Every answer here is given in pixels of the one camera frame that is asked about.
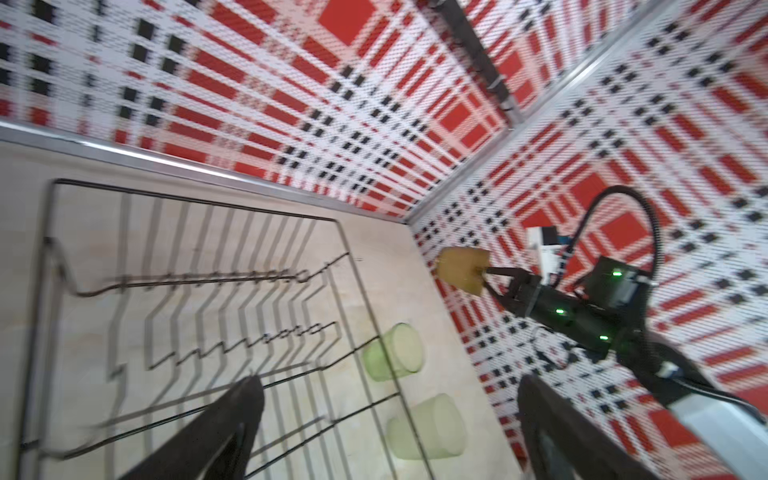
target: pale green cup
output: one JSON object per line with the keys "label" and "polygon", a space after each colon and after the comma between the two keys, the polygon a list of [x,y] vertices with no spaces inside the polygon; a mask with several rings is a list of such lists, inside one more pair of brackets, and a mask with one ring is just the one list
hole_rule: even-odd
{"label": "pale green cup", "polygon": [[[456,457],[467,447],[467,429],[453,399],[441,393],[411,409],[411,417],[427,458]],[[403,460],[422,455],[405,414],[387,422],[386,440],[392,454]]]}
{"label": "pale green cup", "polygon": [[424,347],[419,333],[408,323],[398,323],[382,339],[373,340],[362,351],[362,362],[368,375],[377,382],[392,379],[392,372],[386,364],[384,348],[392,362],[395,377],[416,373],[424,366]]}

